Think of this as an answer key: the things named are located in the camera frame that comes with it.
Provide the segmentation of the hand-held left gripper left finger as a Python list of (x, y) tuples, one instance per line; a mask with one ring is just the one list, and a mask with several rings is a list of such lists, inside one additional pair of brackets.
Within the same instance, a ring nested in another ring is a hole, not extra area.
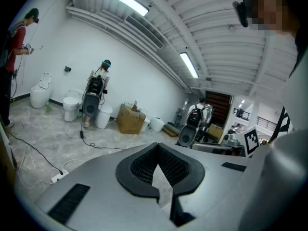
[(159, 190), (152, 186), (154, 171), (158, 165), (157, 146), (157, 143), (152, 143), (124, 158), (117, 165), (115, 176), (130, 194), (143, 198), (160, 198)]

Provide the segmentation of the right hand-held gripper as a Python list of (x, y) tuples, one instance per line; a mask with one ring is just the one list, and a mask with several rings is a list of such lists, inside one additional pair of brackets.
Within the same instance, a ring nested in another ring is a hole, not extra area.
[(239, 142), (239, 145), (243, 147), (239, 154), (241, 157), (251, 157), (260, 146), (255, 126), (235, 133), (234, 138)]

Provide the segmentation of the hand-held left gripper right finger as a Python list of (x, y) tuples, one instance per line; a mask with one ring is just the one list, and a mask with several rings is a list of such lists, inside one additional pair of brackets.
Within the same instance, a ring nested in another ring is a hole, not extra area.
[(199, 161), (163, 143), (157, 148), (158, 164), (173, 188), (169, 219), (179, 227), (195, 219), (183, 211), (179, 198), (195, 192), (204, 179), (205, 169)]

